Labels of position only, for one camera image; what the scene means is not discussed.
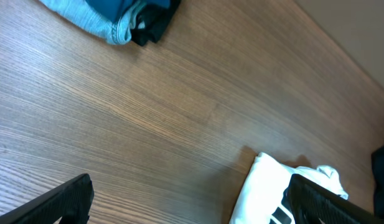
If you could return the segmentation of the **white t-shirt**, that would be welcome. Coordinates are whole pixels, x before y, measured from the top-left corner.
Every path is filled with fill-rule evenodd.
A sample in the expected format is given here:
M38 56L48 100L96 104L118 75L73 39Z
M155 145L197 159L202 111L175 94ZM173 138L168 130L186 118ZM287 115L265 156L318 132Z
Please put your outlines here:
M293 168L261 152L255 157L243 184L230 223L294 224L287 198L293 174L299 174L345 200L349 197L340 183L339 173L333 167Z

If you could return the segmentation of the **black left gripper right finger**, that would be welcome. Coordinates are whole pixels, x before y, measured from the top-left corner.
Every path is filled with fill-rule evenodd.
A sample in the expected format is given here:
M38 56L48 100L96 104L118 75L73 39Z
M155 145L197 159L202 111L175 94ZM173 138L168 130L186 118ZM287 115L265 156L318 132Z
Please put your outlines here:
M384 220L299 174L291 176L287 198L296 224L384 224Z

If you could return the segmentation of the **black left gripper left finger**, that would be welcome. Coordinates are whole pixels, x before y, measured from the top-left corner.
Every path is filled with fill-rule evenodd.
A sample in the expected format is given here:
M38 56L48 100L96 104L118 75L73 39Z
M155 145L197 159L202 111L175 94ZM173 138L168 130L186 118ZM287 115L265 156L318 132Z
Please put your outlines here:
M91 178L81 174L0 216L0 224L86 224L94 198Z

